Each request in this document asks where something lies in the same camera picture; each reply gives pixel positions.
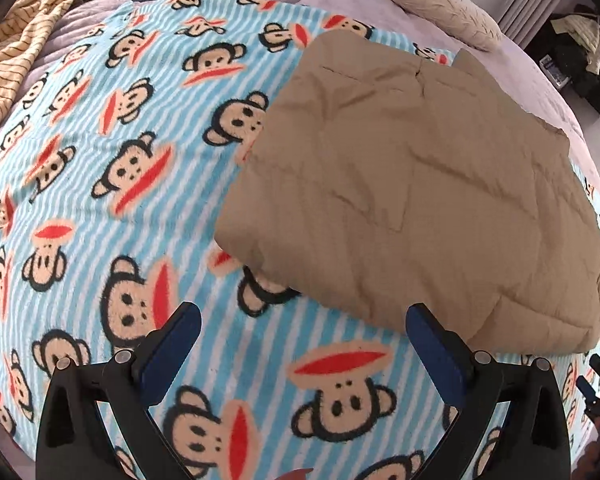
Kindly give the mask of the tan puffer jacket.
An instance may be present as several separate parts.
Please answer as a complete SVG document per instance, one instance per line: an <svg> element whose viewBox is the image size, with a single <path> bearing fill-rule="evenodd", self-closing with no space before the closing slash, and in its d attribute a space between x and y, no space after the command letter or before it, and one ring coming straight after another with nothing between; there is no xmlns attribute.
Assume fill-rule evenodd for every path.
<svg viewBox="0 0 600 480"><path fill-rule="evenodd" d="M470 53L443 66L352 32L306 48L214 237L270 281L400 330L426 304L472 348L600 339L600 228L562 130Z"/></svg>

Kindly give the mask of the pile of dark clothes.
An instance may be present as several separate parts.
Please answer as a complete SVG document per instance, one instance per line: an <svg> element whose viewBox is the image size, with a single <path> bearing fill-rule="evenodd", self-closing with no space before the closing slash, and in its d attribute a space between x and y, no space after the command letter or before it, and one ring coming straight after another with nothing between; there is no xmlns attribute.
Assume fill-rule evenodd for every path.
<svg viewBox="0 0 600 480"><path fill-rule="evenodd" d="M570 81L573 90L600 114L600 14L555 13L546 22L548 55Z"/></svg>

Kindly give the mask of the blue striped monkey blanket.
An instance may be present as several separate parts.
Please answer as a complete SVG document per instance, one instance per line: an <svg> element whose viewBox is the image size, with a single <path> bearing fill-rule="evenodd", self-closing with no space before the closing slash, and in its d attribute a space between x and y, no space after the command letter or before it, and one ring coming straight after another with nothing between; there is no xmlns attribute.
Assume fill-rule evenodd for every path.
<svg viewBox="0 0 600 480"><path fill-rule="evenodd" d="M106 363L189 301L200 334L148 408L189 479L417 479L458 409L443 402L405 322L392 330L325 307L214 237L268 108L324 32L443 66L472 51L305 4L154 0L120 6L18 101L0 131L0 476L36 478L60 360ZM600 228L600 188L568 140ZM464 343L500 363L547 359L568 479L600 477L585 454L595 422L576 387L582 375L600 393L588 365L600 339L570 354Z"/></svg>

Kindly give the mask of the yellow striped garment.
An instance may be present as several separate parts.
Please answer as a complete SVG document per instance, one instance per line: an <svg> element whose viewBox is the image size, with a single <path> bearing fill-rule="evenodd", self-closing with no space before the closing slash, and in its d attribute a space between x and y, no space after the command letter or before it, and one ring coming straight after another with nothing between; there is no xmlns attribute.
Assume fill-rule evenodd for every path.
<svg viewBox="0 0 600 480"><path fill-rule="evenodd" d="M17 0L0 23L0 123L56 23L76 0Z"/></svg>

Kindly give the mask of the cream round knit pillow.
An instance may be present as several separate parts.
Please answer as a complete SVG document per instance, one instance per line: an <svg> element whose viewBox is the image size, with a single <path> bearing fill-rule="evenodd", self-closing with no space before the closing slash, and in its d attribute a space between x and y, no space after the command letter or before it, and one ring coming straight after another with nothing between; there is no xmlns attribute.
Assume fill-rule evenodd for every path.
<svg viewBox="0 0 600 480"><path fill-rule="evenodd" d="M494 18L471 0L391 0L469 47L491 52L503 34Z"/></svg>

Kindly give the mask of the lavender bed sheet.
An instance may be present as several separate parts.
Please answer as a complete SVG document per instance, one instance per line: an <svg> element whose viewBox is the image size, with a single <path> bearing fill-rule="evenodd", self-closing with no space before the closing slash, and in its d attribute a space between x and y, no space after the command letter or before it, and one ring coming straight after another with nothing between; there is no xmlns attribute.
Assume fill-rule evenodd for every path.
<svg viewBox="0 0 600 480"><path fill-rule="evenodd" d="M280 2L316 6L333 14L358 18L377 28L400 32L421 46L441 48L451 52L464 49L466 44L434 24L408 14L391 0L277 0ZM50 38L23 79L17 91L22 98L32 84L69 52L86 33L102 24L119 6L135 10L140 3L133 0L92 0L82 3L65 14L54 26ZM512 40L504 37L495 50L472 50L471 54L498 81L501 88L521 107L539 118L564 130L570 139L571 157L596 188L600 188L600 173L592 159L582 128L562 95L550 84L539 67Z"/></svg>

